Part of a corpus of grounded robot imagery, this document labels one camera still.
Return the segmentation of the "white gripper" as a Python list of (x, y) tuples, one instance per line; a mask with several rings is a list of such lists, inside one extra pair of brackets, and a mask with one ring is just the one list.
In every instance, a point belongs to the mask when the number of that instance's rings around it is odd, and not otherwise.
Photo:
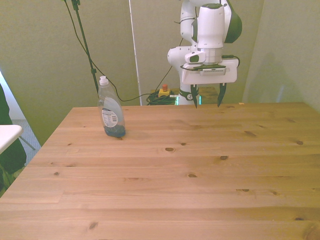
[(198, 88), (197, 85), (219, 84), (219, 95), (217, 98), (217, 107), (223, 101), (226, 93), (227, 84), (234, 83), (237, 80), (237, 59), (223, 60), (217, 64), (191, 64), (185, 63), (181, 66), (181, 81), (190, 86), (190, 93), (195, 108), (198, 107)]

